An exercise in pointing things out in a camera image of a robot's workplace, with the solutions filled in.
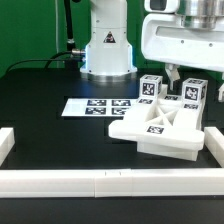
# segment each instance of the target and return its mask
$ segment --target black cable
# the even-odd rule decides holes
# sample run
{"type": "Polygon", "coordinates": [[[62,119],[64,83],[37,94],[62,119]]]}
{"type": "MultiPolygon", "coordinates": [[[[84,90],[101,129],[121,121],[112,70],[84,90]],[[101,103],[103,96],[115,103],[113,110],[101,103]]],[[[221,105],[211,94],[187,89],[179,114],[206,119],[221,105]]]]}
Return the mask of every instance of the black cable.
{"type": "Polygon", "coordinates": [[[56,58],[58,58],[58,57],[60,57],[60,56],[67,55],[67,54],[71,55],[72,52],[71,52],[71,51],[63,51],[63,52],[59,52],[59,53],[53,55],[53,56],[50,58],[50,60],[46,63],[46,65],[44,66],[44,68],[48,68],[48,67],[49,67],[49,65],[50,65],[51,62],[52,62],[52,61],[51,61],[52,59],[56,59],[56,58]]]}
{"type": "Polygon", "coordinates": [[[67,50],[72,50],[76,48],[75,41],[73,39],[73,27],[72,27],[72,13],[71,13],[71,4],[70,0],[64,0],[64,7],[65,7],[65,16],[66,16],[66,23],[67,23],[67,50]]]}
{"type": "Polygon", "coordinates": [[[7,69],[6,69],[6,73],[8,73],[14,66],[18,65],[18,64],[22,64],[22,63],[27,63],[27,62],[45,62],[45,61],[67,61],[67,59],[29,59],[29,60],[24,60],[24,61],[19,61],[16,62],[12,65],[10,65],[7,69]]]}

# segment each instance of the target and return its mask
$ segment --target white cube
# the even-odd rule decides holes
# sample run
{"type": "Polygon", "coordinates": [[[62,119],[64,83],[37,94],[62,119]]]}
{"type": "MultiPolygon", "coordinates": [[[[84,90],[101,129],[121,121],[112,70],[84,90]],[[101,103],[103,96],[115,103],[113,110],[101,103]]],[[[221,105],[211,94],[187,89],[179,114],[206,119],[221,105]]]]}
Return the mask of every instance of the white cube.
{"type": "Polygon", "coordinates": [[[144,75],[140,79],[139,97],[157,98],[162,90],[162,76],[144,75]]]}
{"type": "Polygon", "coordinates": [[[206,98],[207,80],[189,78],[183,82],[182,99],[191,103],[200,103],[206,98]]]}

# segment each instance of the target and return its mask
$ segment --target green background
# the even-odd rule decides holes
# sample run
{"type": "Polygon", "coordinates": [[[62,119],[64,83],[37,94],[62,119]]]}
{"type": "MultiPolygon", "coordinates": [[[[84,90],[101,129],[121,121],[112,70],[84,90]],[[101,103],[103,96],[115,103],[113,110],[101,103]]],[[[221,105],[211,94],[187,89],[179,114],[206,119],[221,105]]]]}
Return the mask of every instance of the green background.
{"type": "MultiPolygon", "coordinates": [[[[146,61],[141,53],[141,28],[143,19],[147,15],[144,10],[144,0],[127,0],[127,3],[128,41],[134,49],[135,66],[164,68],[163,63],[146,61]]],[[[71,2],[71,7],[74,38],[77,47],[83,49],[90,40],[90,3],[89,0],[82,0],[80,3],[71,2]]],[[[17,61],[48,59],[55,53],[66,50],[63,0],[1,0],[0,18],[0,77],[4,75],[8,66],[17,61]]],[[[33,62],[17,67],[43,67],[44,65],[43,62],[33,62]]],[[[218,79],[221,78],[219,73],[209,73],[218,79]]]]}

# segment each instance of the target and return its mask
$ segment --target black tabletop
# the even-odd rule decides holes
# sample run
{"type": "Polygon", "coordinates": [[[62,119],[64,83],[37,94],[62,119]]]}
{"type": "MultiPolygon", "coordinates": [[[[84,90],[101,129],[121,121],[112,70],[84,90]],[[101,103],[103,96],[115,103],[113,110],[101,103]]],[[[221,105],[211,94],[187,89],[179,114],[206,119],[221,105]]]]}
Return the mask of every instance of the black tabletop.
{"type": "MultiPolygon", "coordinates": [[[[13,127],[15,146],[1,169],[162,169],[217,168],[204,148],[198,160],[185,161],[138,153],[135,142],[111,139],[112,117],[61,117],[68,98],[138,98],[139,78],[167,77],[139,72],[137,79],[103,85],[64,69],[16,69],[0,79],[0,128],[13,127]]],[[[188,77],[207,79],[203,126],[224,127],[219,84],[200,70],[188,77]]],[[[223,197],[0,199],[0,223],[223,223],[223,197]]]]}

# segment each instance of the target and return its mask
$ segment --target cable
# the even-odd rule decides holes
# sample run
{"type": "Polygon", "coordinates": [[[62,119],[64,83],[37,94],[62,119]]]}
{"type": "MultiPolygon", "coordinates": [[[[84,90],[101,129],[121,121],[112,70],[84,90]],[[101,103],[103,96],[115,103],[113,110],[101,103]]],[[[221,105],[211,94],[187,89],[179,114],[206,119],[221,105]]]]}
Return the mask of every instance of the cable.
{"type": "Polygon", "coordinates": [[[45,62],[45,61],[67,61],[66,59],[29,59],[29,60],[24,60],[24,61],[19,61],[16,62],[12,65],[10,65],[7,69],[6,69],[6,73],[8,73],[14,66],[18,65],[18,64],[22,64],[22,63],[27,63],[27,62],[45,62]]]}
{"type": "Polygon", "coordinates": [[[65,16],[67,23],[67,50],[76,48],[75,41],[73,39],[73,26],[72,26],[72,13],[70,0],[64,0],[65,16]]]}
{"type": "Polygon", "coordinates": [[[59,11],[58,0],[55,0],[55,35],[56,35],[56,51],[59,52],[59,11]]]}
{"type": "MultiPolygon", "coordinates": [[[[58,58],[58,57],[60,57],[60,56],[67,55],[67,54],[71,55],[71,54],[72,54],[72,52],[71,52],[71,51],[59,52],[59,53],[57,53],[57,54],[53,55],[50,59],[56,59],[56,58],[58,58]]],[[[46,65],[45,65],[45,67],[44,67],[44,68],[48,68],[48,67],[49,67],[49,65],[51,64],[51,62],[52,62],[52,61],[51,61],[51,60],[49,60],[49,61],[46,63],[46,65]]]]}

